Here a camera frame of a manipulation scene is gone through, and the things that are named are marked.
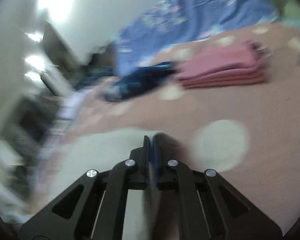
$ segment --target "folded clothing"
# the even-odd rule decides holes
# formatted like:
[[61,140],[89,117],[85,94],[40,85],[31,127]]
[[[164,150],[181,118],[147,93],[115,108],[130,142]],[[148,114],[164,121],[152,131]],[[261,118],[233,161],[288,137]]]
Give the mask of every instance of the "folded clothing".
[[265,65],[260,45],[244,42],[197,54],[180,66],[175,79],[185,88],[254,84],[267,80]]
[[105,87],[102,97],[108,102],[120,102],[131,97],[141,95],[160,85],[169,75],[175,73],[173,62],[137,68],[120,81]]

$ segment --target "screw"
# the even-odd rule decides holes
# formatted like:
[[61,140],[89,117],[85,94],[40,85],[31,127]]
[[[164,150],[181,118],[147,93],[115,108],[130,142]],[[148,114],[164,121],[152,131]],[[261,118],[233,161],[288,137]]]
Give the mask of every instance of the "screw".
[[130,167],[130,166],[135,165],[136,162],[134,160],[132,160],[132,159],[128,159],[128,160],[125,161],[124,164]]
[[171,166],[171,167],[175,167],[178,165],[178,161],[176,160],[169,160],[168,161],[168,165]]
[[209,170],[206,170],[206,175],[208,177],[214,177],[216,176],[217,172],[215,170],[212,170],[212,169],[209,169]]
[[96,175],[98,174],[98,172],[96,170],[88,170],[86,175],[89,177],[89,178],[93,178],[95,177]]

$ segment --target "metal rivet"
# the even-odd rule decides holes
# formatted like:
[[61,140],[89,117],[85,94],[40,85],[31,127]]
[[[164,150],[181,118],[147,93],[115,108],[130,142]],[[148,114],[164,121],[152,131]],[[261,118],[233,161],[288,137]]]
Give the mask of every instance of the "metal rivet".
[[132,160],[132,159],[128,159],[128,160],[125,161],[124,164],[130,167],[130,166],[135,165],[136,162],[134,160]]
[[98,174],[98,172],[96,170],[88,170],[86,175],[89,177],[89,178],[93,178],[95,177],[96,175]]
[[212,169],[209,169],[209,170],[206,170],[206,175],[208,177],[214,177],[216,176],[217,172],[215,170],[212,170]]
[[171,166],[171,167],[175,167],[178,165],[178,161],[176,160],[169,160],[168,161],[168,165]]

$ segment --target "triangular cutout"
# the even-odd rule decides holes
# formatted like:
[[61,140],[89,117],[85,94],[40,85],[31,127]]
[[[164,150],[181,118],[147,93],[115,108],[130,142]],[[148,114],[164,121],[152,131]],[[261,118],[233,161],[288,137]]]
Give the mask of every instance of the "triangular cutout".
[[83,189],[83,185],[78,185],[75,187],[68,195],[66,195],[52,208],[52,212],[65,219],[70,219],[74,212],[75,206],[80,199]]
[[227,188],[219,186],[219,190],[232,218],[237,218],[249,211],[240,199],[235,197]]

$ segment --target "stack of folded fabric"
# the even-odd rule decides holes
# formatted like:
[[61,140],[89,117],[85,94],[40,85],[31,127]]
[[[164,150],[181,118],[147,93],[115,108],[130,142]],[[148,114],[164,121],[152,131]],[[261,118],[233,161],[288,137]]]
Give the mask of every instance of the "stack of folded fabric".
[[244,42],[207,50],[180,66],[175,78],[187,88],[249,85],[267,81],[263,50]]

